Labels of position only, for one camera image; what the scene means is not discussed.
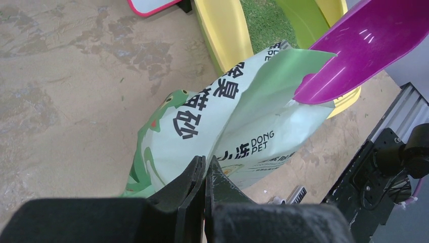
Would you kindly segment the yellow sifting litter tray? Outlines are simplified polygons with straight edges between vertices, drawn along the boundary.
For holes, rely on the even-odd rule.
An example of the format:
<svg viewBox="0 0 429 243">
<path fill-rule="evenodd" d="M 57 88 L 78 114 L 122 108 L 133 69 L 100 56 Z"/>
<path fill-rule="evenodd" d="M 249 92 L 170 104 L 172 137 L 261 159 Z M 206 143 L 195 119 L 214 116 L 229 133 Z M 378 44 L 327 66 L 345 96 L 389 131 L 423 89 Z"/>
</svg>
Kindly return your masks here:
<svg viewBox="0 0 429 243">
<path fill-rule="evenodd" d="M 315 1 L 332 27 L 347 11 L 346 1 Z M 240 1 L 195 1 L 207 49 L 218 75 L 255 55 Z"/>
</svg>

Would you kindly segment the purple plastic litter scoop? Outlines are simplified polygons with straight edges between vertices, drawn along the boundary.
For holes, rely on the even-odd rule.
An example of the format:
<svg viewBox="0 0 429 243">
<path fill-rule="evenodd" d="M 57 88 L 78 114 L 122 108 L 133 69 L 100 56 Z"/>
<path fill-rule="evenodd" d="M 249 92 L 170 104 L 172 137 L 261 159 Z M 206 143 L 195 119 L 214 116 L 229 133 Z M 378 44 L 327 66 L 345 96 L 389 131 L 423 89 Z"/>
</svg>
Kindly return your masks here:
<svg viewBox="0 0 429 243">
<path fill-rule="evenodd" d="M 304 77 L 294 99 L 334 100 L 402 58 L 428 35 L 428 1 L 359 1 L 311 47 L 334 53 Z"/>
</svg>

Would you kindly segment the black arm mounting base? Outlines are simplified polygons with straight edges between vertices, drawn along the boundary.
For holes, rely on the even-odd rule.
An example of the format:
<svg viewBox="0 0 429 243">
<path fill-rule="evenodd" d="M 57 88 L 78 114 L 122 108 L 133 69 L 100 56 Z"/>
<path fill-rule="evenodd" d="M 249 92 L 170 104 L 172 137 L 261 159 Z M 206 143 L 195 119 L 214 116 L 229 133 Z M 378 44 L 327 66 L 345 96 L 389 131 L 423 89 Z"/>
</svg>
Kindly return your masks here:
<svg viewBox="0 0 429 243">
<path fill-rule="evenodd" d="M 384 129 L 375 141 L 362 145 L 323 198 L 341 211 L 355 242 L 370 242 L 397 203 L 411 195 L 400 161 L 404 146 L 392 129 Z"/>
</svg>

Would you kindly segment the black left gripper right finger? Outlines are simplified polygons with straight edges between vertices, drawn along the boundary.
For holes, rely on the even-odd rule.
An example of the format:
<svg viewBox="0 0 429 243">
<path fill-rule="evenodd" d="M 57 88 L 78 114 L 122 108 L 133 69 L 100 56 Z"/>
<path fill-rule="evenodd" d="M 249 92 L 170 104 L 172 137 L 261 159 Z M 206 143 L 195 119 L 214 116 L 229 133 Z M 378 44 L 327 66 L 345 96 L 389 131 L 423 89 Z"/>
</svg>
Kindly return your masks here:
<svg viewBox="0 0 429 243">
<path fill-rule="evenodd" d="M 342 213 L 328 204 L 257 204 L 212 157 L 206 173 L 207 242 L 354 242 Z"/>
</svg>

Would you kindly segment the green cat litter bag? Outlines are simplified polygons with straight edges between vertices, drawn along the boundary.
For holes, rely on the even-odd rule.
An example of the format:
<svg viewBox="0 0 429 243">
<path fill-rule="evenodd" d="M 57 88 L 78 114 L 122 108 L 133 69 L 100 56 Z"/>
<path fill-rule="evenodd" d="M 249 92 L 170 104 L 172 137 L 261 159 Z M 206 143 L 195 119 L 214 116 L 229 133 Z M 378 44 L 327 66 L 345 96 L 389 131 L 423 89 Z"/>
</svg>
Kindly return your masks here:
<svg viewBox="0 0 429 243">
<path fill-rule="evenodd" d="M 249 57 L 198 93 L 176 90 L 138 131 L 123 197 L 149 197 L 178 177 L 195 156 L 215 157 L 245 189 L 285 164 L 333 112 L 295 100 L 303 78 L 331 52 L 278 42 Z"/>
</svg>

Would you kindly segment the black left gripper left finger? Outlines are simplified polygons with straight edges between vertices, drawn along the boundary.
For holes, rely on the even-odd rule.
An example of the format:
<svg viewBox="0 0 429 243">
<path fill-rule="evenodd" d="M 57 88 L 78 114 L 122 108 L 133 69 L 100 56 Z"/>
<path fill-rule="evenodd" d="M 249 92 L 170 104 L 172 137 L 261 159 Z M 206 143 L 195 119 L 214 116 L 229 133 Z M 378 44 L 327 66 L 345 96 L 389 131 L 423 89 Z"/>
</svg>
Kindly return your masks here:
<svg viewBox="0 0 429 243">
<path fill-rule="evenodd" d="M 1 242 L 201 242 L 205 157 L 194 157 L 149 198 L 44 198 L 26 202 Z"/>
</svg>

